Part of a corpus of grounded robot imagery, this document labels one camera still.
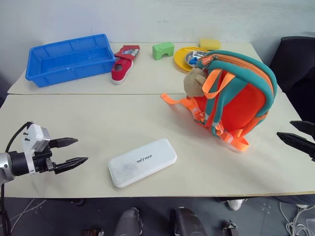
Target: white wall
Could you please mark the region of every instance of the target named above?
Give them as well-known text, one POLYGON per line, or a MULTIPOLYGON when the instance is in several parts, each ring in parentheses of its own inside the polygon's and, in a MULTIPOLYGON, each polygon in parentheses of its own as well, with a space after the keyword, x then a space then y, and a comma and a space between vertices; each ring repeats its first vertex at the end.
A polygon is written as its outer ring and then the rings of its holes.
POLYGON ((246 41, 269 64, 281 37, 314 31, 314 0, 1 0, 0 76, 14 83, 32 46, 97 33, 111 42, 246 41))

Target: robotic arm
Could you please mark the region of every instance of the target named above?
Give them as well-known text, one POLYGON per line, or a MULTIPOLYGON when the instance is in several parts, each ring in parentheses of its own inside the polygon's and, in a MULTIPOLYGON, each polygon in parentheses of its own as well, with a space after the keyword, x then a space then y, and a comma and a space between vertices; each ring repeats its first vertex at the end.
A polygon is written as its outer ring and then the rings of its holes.
POLYGON ((5 153, 0 153, 0 185, 14 180, 16 176, 46 171, 59 174, 83 164, 87 157, 72 158, 61 164, 56 164, 50 159, 52 148, 62 148, 77 141, 74 138, 51 140, 46 128, 27 122, 12 137, 5 153), (15 137, 25 128, 27 130, 22 137, 24 152, 9 151, 15 137))

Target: metal bowl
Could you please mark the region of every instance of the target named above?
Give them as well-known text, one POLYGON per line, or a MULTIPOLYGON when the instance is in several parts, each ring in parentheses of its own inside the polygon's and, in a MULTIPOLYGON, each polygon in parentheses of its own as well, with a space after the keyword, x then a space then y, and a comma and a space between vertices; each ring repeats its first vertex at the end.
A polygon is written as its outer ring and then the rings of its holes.
POLYGON ((197 61, 199 58, 204 57, 208 52, 203 52, 203 51, 192 51, 190 53, 187 53, 186 57, 185 57, 185 61, 186 63, 191 66, 191 67, 195 67, 196 64, 191 63, 191 60, 195 60, 197 61))

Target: backpack zipper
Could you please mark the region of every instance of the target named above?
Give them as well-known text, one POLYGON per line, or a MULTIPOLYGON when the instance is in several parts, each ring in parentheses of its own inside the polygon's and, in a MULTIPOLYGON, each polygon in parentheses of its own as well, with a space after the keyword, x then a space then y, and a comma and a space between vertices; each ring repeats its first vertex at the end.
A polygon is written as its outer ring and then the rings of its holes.
POLYGON ((269 85, 269 87, 272 91, 272 94, 274 93, 274 89, 273 89, 273 86, 271 84, 269 76, 265 72, 263 72, 261 69, 259 69, 257 66, 255 66, 255 65, 253 65, 247 61, 244 61, 242 59, 239 59, 239 58, 236 58, 233 56, 222 55, 222 54, 212 54, 211 57, 203 58, 201 63, 204 65, 204 68, 205 68, 213 60, 221 60, 221 61, 229 62, 229 63, 235 64, 235 65, 238 65, 242 68, 249 69, 249 70, 253 71, 255 74, 262 77, 267 82, 267 84, 269 85))

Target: floor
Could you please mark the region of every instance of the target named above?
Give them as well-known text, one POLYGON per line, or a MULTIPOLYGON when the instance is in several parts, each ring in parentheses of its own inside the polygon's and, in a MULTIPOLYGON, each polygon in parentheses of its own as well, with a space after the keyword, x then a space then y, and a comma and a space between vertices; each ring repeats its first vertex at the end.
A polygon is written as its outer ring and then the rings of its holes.
MULTIPOLYGON (((6 198, 9 217, 21 213, 31 199, 6 198)), ((32 208, 42 199, 35 199, 32 208)), ((175 207, 188 207, 198 215, 209 236, 221 236, 224 220, 238 226, 240 236, 287 236, 285 220, 279 202, 269 198, 250 198, 238 211, 231 211, 226 204, 213 198, 104 198, 87 199, 82 206, 70 202, 47 200, 40 207, 25 213, 12 236, 81 236, 82 229, 102 228, 112 236, 120 214, 136 206, 142 212, 144 236, 171 236, 169 212, 175 207)), ((294 216, 296 206, 283 204, 284 213, 294 216)), ((299 222, 315 218, 315 210, 304 212, 299 222)))

